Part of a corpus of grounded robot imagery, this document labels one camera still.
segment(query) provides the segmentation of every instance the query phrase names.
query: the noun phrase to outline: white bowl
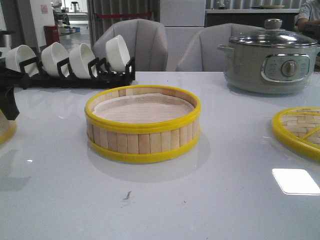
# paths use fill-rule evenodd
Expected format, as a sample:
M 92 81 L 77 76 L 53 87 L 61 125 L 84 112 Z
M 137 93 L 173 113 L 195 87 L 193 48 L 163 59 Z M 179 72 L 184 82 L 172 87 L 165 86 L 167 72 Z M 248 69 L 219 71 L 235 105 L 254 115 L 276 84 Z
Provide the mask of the white bowl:
M 68 58 L 69 53 L 59 42 L 54 42 L 46 47 L 41 53 L 41 60 L 44 70 L 51 76 L 59 78 L 57 63 Z M 61 67 L 62 74 L 67 77 L 69 75 L 68 66 L 65 64 Z
M 126 71 L 126 64 L 130 60 L 130 55 L 127 44 L 121 35 L 117 35 L 106 42 L 105 53 L 112 71 L 118 73 Z
M 21 72 L 19 63 L 36 56 L 34 51 L 27 45 L 20 45 L 7 52 L 5 56 L 5 67 L 17 72 Z M 37 64 L 34 62 L 24 67 L 29 77 L 39 73 Z
M 95 59 L 95 55 L 91 48 L 85 44 L 81 43 L 69 53 L 69 61 L 73 73 L 80 79 L 90 79 L 88 63 Z M 94 65 L 92 68 L 92 74 L 96 77 L 97 69 Z

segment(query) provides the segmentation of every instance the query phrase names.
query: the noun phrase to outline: control panel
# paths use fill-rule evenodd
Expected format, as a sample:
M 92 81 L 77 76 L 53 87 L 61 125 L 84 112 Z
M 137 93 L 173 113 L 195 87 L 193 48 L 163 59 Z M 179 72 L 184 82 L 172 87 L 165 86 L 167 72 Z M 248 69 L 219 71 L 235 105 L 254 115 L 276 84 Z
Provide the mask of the control panel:
M 275 54 L 265 58 L 261 76 L 270 82 L 302 80 L 309 73 L 310 59 L 305 54 Z

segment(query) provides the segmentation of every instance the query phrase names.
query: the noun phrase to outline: red box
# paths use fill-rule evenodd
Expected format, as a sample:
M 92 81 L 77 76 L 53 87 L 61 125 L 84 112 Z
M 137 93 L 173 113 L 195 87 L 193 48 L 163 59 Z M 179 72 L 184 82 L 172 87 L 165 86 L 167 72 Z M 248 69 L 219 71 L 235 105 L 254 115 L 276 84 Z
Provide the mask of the red box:
M 60 42 L 58 26 L 46 25 L 46 26 L 43 26 L 43 30 L 44 30 L 44 36 L 45 36 L 45 41 L 47 46 L 50 46 L 54 42 L 58 42 L 58 43 Z

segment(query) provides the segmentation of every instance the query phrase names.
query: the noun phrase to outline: glass lid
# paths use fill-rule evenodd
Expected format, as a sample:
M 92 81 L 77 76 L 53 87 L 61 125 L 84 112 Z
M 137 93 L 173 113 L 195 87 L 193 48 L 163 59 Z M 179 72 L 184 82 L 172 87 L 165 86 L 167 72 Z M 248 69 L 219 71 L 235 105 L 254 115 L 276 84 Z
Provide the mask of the glass lid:
M 297 32 L 281 29 L 281 19 L 267 19 L 264 28 L 240 33 L 230 37 L 229 41 L 236 44 L 255 45 L 264 47 L 311 47 L 318 44 L 317 40 Z

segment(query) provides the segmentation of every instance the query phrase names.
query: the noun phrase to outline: lid knob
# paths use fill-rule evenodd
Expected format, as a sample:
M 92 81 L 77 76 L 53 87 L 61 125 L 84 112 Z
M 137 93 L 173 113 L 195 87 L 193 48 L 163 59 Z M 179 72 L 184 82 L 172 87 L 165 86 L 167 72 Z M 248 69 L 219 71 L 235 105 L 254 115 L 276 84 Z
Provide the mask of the lid knob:
M 279 29 L 281 28 L 282 20 L 278 18 L 270 18 L 264 20 L 264 28 L 265 29 Z

